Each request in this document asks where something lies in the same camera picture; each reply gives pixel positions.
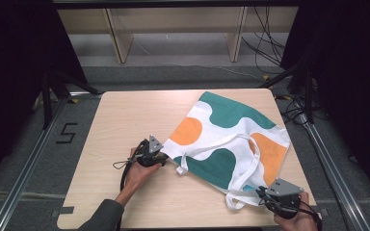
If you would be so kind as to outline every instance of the cloth bag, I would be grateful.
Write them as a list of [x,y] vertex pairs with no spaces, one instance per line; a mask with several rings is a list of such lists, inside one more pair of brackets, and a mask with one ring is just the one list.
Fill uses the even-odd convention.
[[270,186],[290,145],[285,128],[257,110],[205,92],[172,135],[162,152],[178,165],[225,193],[229,209],[257,206],[255,189]]

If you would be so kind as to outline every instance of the gray carpet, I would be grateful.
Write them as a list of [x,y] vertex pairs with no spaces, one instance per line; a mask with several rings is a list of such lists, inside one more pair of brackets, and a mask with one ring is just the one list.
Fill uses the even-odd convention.
[[[228,66],[227,69],[258,77],[263,75],[250,66]],[[279,68],[271,67],[268,70],[280,71]],[[202,66],[84,67],[84,71],[91,86],[99,90],[255,88],[261,84],[251,76]],[[287,81],[273,88],[276,95],[285,92]],[[63,205],[98,103],[99,99],[96,98],[80,99],[75,104],[67,104],[63,109],[7,230],[58,230],[56,211]],[[288,100],[277,100],[282,112],[289,103]],[[349,150],[333,123],[321,119],[326,118],[326,114],[320,111],[316,115],[316,127],[370,223],[370,182],[357,164],[348,161]],[[0,166],[0,205],[35,145],[41,132],[42,119],[40,105],[25,124],[13,154],[5,158]],[[72,143],[57,143],[68,140],[60,135],[66,123],[77,123],[66,128],[67,132],[75,133],[75,137]],[[318,203],[318,209],[327,209],[329,212],[324,217],[324,230],[345,230],[343,217],[305,129],[292,122],[287,123],[286,127]],[[273,231],[278,228],[268,227],[263,230]]]

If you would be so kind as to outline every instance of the orange polka dot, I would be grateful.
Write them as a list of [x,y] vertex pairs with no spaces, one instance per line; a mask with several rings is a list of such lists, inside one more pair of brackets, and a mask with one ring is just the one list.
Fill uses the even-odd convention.
[[253,133],[251,137],[260,149],[260,162],[264,166],[263,179],[270,186],[278,177],[278,170],[287,148],[259,133]]
[[189,145],[198,140],[202,133],[202,123],[192,117],[185,117],[175,131],[173,131],[170,139],[179,145]]

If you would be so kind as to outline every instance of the floor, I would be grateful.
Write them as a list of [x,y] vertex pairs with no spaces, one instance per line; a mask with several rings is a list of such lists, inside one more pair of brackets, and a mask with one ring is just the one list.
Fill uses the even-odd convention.
[[[274,34],[273,37],[278,42],[285,43],[288,34]],[[254,34],[244,35],[244,38],[252,46],[257,46],[259,43],[259,39]],[[241,43],[238,62],[231,63],[227,54],[225,36],[222,34],[136,35],[125,64],[117,64],[108,35],[72,35],[70,40],[89,82],[94,87],[103,90],[209,89],[218,86],[220,88],[220,83],[212,84],[208,83],[210,82],[208,80],[202,81],[204,75],[208,76],[213,73],[222,80],[231,77],[251,82],[251,84],[240,82],[234,85],[235,88],[238,86],[254,88],[254,84],[262,82],[264,76],[275,75],[265,73],[260,69],[273,72],[282,71],[272,62],[256,55],[244,42]],[[260,44],[261,50],[273,54],[272,47],[265,46],[266,42]],[[152,86],[138,84],[144,78],[151,80],[158,78],[161,70],[172,73],[172,76],[165,77],[164,80],[182,78],[183,81],[169,86],[164,85],[161,81],[156,81]],[[116,80],[113,79],[115,71],[125,74],[122,75],[125,78],[124,81],[115,82]],[[198,86],[190,85],[187,78],[191,77],[186,77],[183,74],[184,71],[194,71],[188,73],[195,73],[198,76],[195,81],[199,79],[200,84]],[[274,94],[286,95],[285,85],[288,81],[287,78],[275,86]],[[70,87],[70,90],[80,91],[74,87]],[[88,96],[80,97],[78,100],[77,103],[66,102],[60,111],[57,122],[47,137],[47,144],[37,159],[36,167],[32,169],[32,174],[21,191],[17,205],[9,214],[10,219],[8,223],[5,223],[5,230],[58,230],[56,226],[57,215],[63,205],[70,179],[100,99]],[[290,103],[291,101],[287,99],[277,101],[281,112],[295,107]],[[59,105],[61,105],[60,102],[55,102],[54,99],[53,106],[59,107]],[[42,131],[42,117],[42,106],[39,101],[19,136],[16,147],[13,148],[13,154],[5,158],[0,165],[0,208],[8,193],[13,189],[24,164],[27,163],[34,151]],[[316,112],[314,119],[317,133],[323,139],[325,148],[331,155],[332,161],[348,186],[348,191],[359,206],[370,229],[370,182],[368,178],[356,163],[348,160],[351,150],[341,140],[339,133],[334,129],[333,122],[328,120],[328,113]],[[58,141],[64,140],[64,137],[60,136],[64,125],[70,122],[78,124],[75,126],[74,145],[58,144]],[[320,155],[317,152],[317,145],[314,147],[307,130],[301,125],[295,125],[293,121],[286,123],[286,127],[316,198],[318,210],[323,214],[324,230],[362,230],[353,223],[356,219],[352,218],[351,213],[347,213],[345,201],[341,207],[338,206],[334,196],[334,191],[337,192],[338,188],[329,184],[330,177],[326,177],[322,165],[318,161]],[[277,227],[263,229],[278,230]]]

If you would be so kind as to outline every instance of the green pattern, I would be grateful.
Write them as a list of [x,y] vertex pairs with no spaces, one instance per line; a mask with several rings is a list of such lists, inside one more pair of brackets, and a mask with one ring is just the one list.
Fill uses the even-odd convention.
[[[175,157],[173,160],[179,166],[181,165],[181,157]],[[189,171],[222,189],[228,188],[233,170],[236,166],[236,157],[226,148],[216,149],[203,161],[188,156],[186,157],[186,161]]]
[[205,92],[199,101],[209,104],[212,108],[210,121],[224,128],[234,127],[241,118],[249,117],[264,129],[276,126],[269,118],[245,104],[219,96],[211,92]]

